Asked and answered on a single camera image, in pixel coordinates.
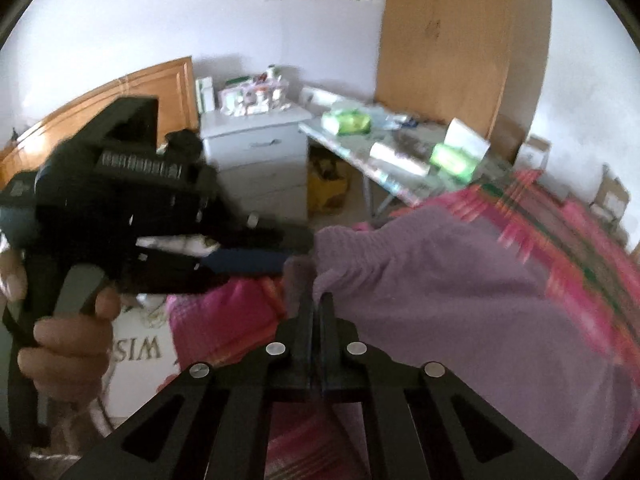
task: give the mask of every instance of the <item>desk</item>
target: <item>desk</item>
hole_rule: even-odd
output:
[[[431,166],[426,176],[416,176],[391,164],[370,158],[369,152],[374,142],[382,141],[389,146],[394,145],[391,132],[388,130],[374,128],[367,135],[335,136],[322,128],[320,118],[304,121],[298,127],[307,137],[322,144],[360,171],[364,199],[371,218],[382,214],[394,198],[399,198],[413,207],[431,196],[457,191],[467,186],[436,166]],[[444,140],[446,127],[439,124],[421,124],[414,128],[414,132],[420,140],[436,144]],[[503,176],[509,170],[509,164],[488,153],[478,165],[474,179],[493,180]],[[373,203],[371,181],[389,193],[389,196],[377,207]]]

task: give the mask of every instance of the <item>headboard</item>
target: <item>headboard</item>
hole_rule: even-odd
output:
[[[75,134],[121,95],[158,97],[158,144],[168,132],[198,129],[191,57],[174,59],[114,79],[67,103],[32,126],[0,152],[0,188],[18,171],[37,168],[60,140]]]

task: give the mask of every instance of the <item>drawer handle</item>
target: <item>drawer handle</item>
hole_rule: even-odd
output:
[[[282,141],[280,139],[273,139],[269,142],[252,142],[249,144],[249,148],[268,148],[269,146],[275,146],[276,144],[280,144]]]

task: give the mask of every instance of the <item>chest of drawers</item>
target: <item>chest of drawers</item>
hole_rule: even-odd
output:
[[[200,137],[220,182],[246,211],[306,221],[306,136],[298,123],[312,118],[304,108],[229,117],[204,114]]]

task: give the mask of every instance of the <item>green tissue package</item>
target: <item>green tissue package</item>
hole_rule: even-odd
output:
[[[371,131],[371,117],[359,110],[326,112],[322,114],[322,127],[338,136],[368,134]]]
[[[430,162],[465,183],[471,182],[474,171],[480,163],[478,159],[469,155],[465,150],[447,146],[446,144],[435,145],[433,153],[431,153]]]

